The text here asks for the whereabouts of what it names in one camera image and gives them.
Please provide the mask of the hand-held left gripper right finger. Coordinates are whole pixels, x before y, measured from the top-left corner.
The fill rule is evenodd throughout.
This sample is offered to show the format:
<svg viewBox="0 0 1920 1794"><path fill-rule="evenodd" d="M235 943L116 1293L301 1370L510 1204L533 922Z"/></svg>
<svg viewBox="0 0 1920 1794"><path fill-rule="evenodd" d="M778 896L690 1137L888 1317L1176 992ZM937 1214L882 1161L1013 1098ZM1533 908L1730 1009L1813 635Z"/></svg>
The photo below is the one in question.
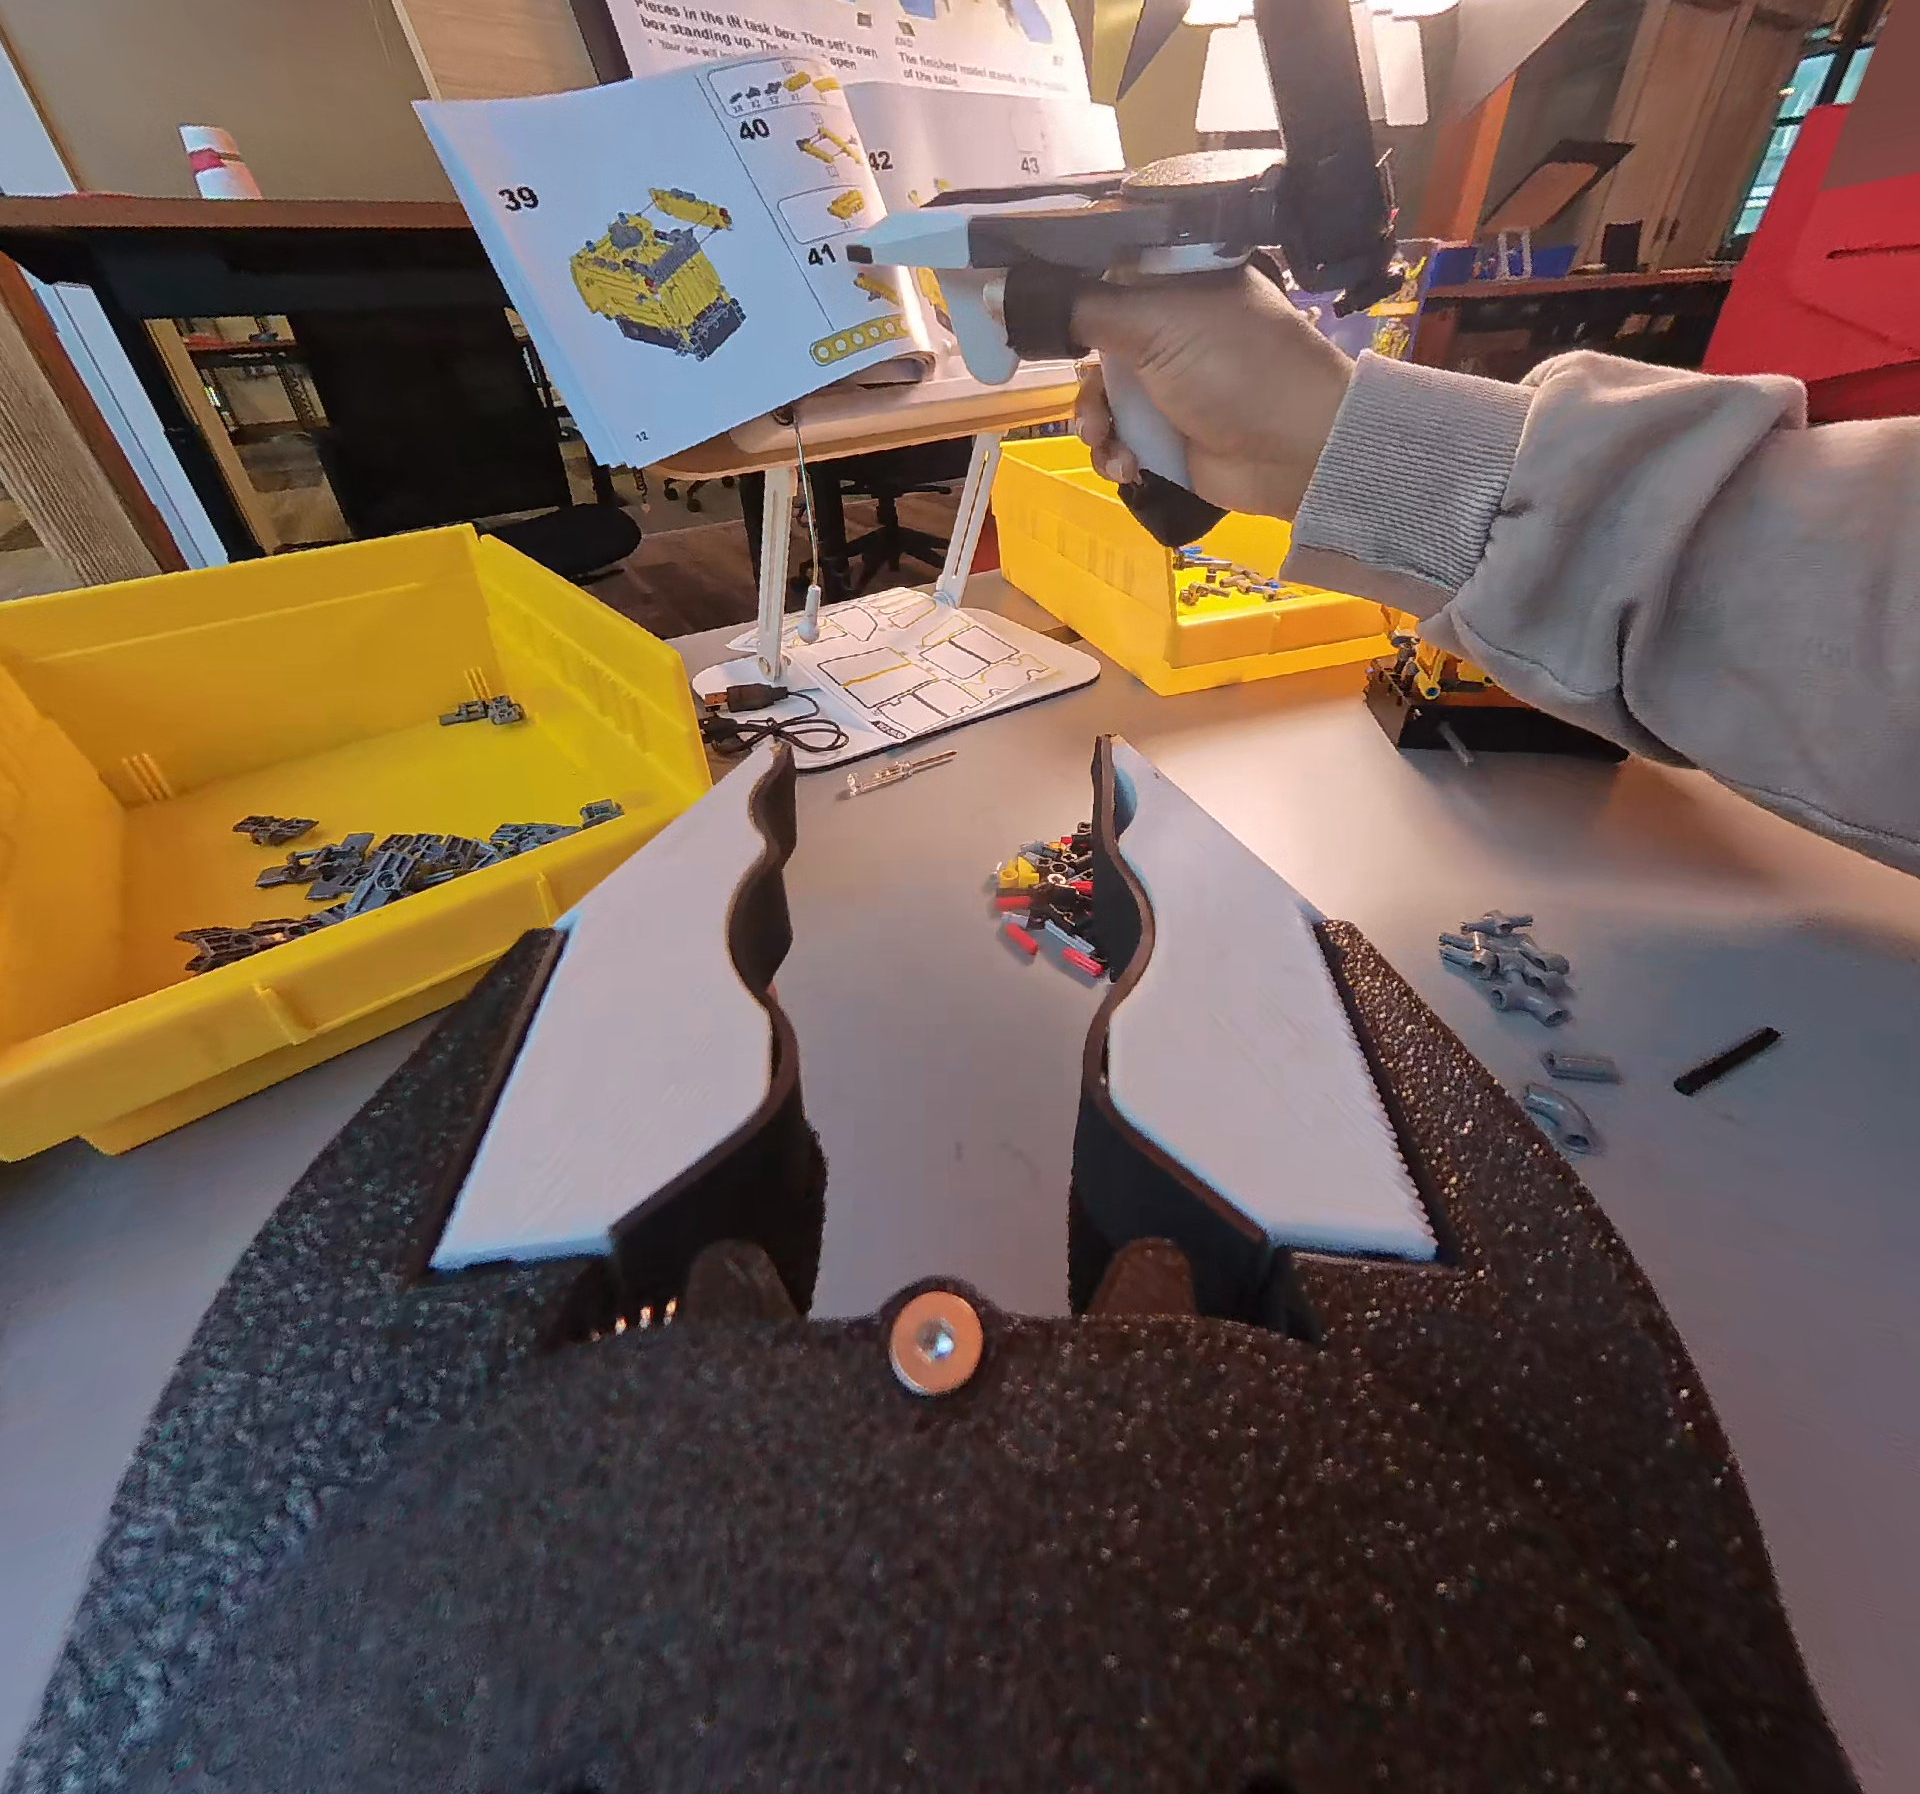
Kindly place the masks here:
<svg viewBox="0 0 1920 1794"><path fill-rule="evenodd" d="M1118 736L1094 746L1094 1014L1069 1307L1160 1244L1203 1319L1318 1337L1296 1263L1430 1266L1443 1228L1323 918Z"/></svg>

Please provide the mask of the person's right hand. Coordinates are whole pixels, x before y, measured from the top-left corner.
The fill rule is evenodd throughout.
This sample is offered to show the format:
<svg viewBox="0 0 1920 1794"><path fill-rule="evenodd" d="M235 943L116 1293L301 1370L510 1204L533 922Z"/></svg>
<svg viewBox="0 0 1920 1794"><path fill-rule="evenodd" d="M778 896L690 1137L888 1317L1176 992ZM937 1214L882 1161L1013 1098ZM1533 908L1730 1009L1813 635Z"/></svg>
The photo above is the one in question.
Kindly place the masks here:
<svg viewBox="0 0 1920 1794"><path fill-rule="evenodd" d="M1264 273L1097 284L1079 293L1071 332L1088 352L1074 427L1101 479L1138 470L1105 391L1131 369L1182 437L1200 497L1246 517L1296 517L1358 366Z"/></svg>

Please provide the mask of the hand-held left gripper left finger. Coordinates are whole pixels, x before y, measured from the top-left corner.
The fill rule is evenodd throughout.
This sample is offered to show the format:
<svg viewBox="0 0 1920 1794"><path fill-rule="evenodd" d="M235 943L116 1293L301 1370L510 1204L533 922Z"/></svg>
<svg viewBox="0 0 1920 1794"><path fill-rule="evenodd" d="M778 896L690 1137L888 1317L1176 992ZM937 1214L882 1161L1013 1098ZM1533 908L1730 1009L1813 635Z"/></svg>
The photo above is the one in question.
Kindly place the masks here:
<svg viewBox="0 0 1920 1794"><path fill-rule="evenodd" d="M795 847L798 767L762 745L533 936L433 1283L581 1265L563 1330L595 1330L685 1307L714 1254L749 1307L808 1317L827 1157L774 987Z"/></svg>

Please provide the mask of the pile of grey connectors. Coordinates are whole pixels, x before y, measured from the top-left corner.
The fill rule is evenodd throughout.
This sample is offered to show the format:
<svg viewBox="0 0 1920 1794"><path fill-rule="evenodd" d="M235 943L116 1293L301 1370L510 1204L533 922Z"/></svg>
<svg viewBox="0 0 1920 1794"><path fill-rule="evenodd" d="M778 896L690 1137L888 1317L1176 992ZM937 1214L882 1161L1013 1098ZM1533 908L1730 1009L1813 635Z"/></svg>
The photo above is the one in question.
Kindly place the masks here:
<svg viewBox="0 0 1920 1794"><path fill-rule="evenodd" d="M1547 1029L1570 1020L1570 961L1547 946L1531 913L1485 912L1436 939L1440 961L1474 980L1500 1013L1522 1013Z"/></svg>

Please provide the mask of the black axle rod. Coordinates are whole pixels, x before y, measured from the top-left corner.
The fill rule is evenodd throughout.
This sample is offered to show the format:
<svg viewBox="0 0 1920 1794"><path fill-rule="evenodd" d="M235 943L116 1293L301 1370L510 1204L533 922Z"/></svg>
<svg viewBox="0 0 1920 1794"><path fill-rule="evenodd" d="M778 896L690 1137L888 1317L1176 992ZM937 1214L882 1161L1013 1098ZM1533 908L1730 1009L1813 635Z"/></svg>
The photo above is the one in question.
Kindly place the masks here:
<svg viewBox="0 0 1920 1794"><path fill-rule="evenodd" d="M1703 1090L1714 1087L1716 1084L1760 1060L1781 1043L1782 1033L1774 1027L1754 1029L1727 1048L1720 1048L1714 1056L1709 1056L1675 1076L1671 1087L1684 1098L1696 1098Z"/></svg>

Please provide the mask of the heap of assorted small parts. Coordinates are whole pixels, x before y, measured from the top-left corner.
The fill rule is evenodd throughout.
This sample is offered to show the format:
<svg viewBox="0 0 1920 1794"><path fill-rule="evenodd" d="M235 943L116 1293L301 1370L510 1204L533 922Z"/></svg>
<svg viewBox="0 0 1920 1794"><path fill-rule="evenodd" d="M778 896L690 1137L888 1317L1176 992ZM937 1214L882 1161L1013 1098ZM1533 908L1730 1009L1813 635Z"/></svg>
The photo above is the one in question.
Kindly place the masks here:
<svg viewBox="0 0 1920 1794"><path fill-rule="evenodd" d="M1200 549L1176 551L1169 565L1176 609L1212 621L1294 607L1309 596L1309 588L1294 583Z"/></svg>

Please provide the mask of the yellow block robot model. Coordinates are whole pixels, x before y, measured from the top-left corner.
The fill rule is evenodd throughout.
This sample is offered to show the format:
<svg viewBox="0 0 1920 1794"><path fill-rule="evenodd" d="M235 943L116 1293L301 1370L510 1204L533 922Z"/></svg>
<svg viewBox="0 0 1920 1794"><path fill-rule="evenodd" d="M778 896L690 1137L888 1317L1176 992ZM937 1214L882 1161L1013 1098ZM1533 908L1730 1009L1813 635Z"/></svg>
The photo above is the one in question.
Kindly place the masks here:
<svg viewBox="0 0 1920 1794"><path fill-rule="evenodd" d="M1467 767L1481 753L1563 755L1606 766L1628 758L1596 733L1518 702L1475 663L1410 630L1391 630L1389 655L1367 670L1364 702L1397 751L1450 751Z"/></svg>

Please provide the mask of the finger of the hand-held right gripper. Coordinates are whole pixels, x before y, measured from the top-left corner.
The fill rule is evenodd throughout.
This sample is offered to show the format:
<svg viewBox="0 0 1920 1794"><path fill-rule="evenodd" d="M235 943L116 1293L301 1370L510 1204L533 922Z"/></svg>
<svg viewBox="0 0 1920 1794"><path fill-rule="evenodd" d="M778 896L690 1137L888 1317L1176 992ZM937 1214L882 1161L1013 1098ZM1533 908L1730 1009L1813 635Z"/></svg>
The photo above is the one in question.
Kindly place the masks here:
<svg viewBox="0 0 1920 1794"><path fill-rule="evenodd" d="M1021 355L1004 323L1010 260L1004 248L989 245L988 222L1038 210L1038 205L926 205L857 236L845 258L854 267L933 270L969 375L998 387L1018 373Z"/></svg>

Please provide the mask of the white wooden book stand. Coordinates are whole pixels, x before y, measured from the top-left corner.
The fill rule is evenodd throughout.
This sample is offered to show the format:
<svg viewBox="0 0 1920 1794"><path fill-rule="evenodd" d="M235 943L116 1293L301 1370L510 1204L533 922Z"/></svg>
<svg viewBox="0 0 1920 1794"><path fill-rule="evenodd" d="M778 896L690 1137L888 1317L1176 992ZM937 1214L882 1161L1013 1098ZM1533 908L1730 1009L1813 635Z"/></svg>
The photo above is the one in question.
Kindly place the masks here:
<svg viewBox="0 0 1920 1794"><path fill-rule="evenodd" d="M588 92L636 79L622 54L606 48L612 33L603 0L390 0L429 88L427 103L508 103ZM1050 176L1079 169L1115 169L1121 137L1107 106L977 103L960 97L903 94L888 88L843 90L876 188L885 220L921 209L932 199L979 183L1030 186ZM879 745L866 736L845 741L804 762L816 769L861 758L885 758L926 743L956 729L1055 697L1097 681L1097 659L1060 645L1032 629L969 607L967 583L977 538L991 512L1001 437L1025 427L1057 423L1071 408L1072 366L1029 363L998 387L977 384L960 358L947 308L936 273L896 270L913 280L936 321L939 355L918 381L837 384L772 415L733 427L730 433L646 467L612 467L633 472L699 476L758 474L760 537L758 618L755 630L696 681L716 694L732 683L767 683L789 698L780 716L793 716L804 698L785 684L783 629L815 624L825 607L854 603L888 591L922 591L939 603L977 621L998 623L1021 645L1046 655L1061 672L1055 688L1038 698L1001 706L993 714L906 745ZM933 570L910 558L900 570L882 572L865 596L835 602L827 596L816 559L812 487L808 470L879 450L898 450L947 439L972 439L972 464L965 482L945 493L913 493L900 499L900 524L947 538L947 561ZM876 526L876 506L845 499L847 534L865 537Z"/></svg>

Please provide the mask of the yellow bin with divider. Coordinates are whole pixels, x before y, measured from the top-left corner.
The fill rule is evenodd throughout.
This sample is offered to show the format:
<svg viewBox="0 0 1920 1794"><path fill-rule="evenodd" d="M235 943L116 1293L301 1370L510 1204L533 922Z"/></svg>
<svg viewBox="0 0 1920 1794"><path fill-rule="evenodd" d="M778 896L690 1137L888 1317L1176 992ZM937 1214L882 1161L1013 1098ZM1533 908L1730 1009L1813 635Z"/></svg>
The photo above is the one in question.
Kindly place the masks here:
<svg viewBox="0 0 1920 1794"><path fill-rule="evenodd" d="M1371 663L1389 655L1375 603L1303 583L1305 602L1267 614L1206 618L1174 605L1169 559L1094 472L1072 437L1001 448L993 517L1001 575L1157 697ZM1188 549L1283 577L1284 522L1231 512Z"/></svg>

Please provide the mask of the dark wooden shelf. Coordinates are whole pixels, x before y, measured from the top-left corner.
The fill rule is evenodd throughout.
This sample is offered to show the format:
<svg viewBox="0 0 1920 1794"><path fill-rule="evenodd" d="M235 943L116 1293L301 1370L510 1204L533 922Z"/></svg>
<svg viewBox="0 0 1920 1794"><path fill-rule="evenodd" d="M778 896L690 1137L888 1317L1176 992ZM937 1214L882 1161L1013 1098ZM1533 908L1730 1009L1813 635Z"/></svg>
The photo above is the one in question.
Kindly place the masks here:
<svg viewBox="0 0 1920 1794"><path fill-rule="evenodd" d="M228 559L272 556L156 342L166 319L278 317L320 390L353 538L480 524L566 581L630 559L609 472L569 490L545 369L457 203L5 199L5 258L100 301Z"/></svg>

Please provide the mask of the white sticker sheet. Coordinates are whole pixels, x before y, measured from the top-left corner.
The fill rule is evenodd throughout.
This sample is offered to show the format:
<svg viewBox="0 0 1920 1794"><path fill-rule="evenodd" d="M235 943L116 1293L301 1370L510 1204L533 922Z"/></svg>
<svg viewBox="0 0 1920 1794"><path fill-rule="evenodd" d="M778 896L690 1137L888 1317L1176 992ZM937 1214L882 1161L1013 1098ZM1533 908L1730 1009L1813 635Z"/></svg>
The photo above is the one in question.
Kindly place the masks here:
<svg viewBox="0 0 1920 1794"><path fill-rule="evenodd" d="M853 739L906 745L1038 698L1065 679L998 623L888 591L783 629L785 684Z"/></svg>

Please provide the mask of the person's right forearm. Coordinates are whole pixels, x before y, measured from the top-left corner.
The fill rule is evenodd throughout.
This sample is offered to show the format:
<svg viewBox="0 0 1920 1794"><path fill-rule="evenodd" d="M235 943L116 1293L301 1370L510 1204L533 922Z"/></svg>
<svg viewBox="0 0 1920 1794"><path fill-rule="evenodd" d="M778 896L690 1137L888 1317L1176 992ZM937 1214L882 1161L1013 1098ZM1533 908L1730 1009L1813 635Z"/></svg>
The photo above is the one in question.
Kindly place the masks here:
<svg viewBox="0 0 1920 1794"><path fill-rule="evenodd" d="M1919 872L1919 423L1591 352L1361 355L1286 558L1510 697Z"/></svg>

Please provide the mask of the heap of dark grey plates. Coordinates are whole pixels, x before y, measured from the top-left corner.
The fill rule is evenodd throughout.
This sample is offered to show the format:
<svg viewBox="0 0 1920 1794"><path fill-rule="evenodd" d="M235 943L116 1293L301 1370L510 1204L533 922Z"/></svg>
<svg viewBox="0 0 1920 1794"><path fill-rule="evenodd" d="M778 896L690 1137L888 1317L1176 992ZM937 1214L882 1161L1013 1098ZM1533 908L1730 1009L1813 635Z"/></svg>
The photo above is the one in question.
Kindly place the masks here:
<svg viewBox="0 0 1920 1794"><path fill-rule="evenodd" d="M461 672L423 698L392 683L372 710L271 746L246 733L194 773L153 763L166 796L126 811L123 944L158 987L467 883L524 854L588 861L609 826L640 837L659 794L651 748L529 676Z"/></svg>

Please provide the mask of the red felt bag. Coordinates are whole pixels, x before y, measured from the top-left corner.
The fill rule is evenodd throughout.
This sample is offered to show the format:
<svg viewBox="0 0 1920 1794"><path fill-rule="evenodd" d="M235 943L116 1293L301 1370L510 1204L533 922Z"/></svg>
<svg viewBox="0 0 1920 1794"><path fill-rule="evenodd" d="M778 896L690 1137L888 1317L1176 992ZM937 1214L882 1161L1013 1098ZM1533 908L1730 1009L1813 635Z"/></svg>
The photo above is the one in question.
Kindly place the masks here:
<svg viewBox="0 0 1920 1794"><path fill-rule="evenodd" d="M1813 423L1919 415L1916 108L1810 113L1734 276L1703 373L1787 375Z"/></svg>

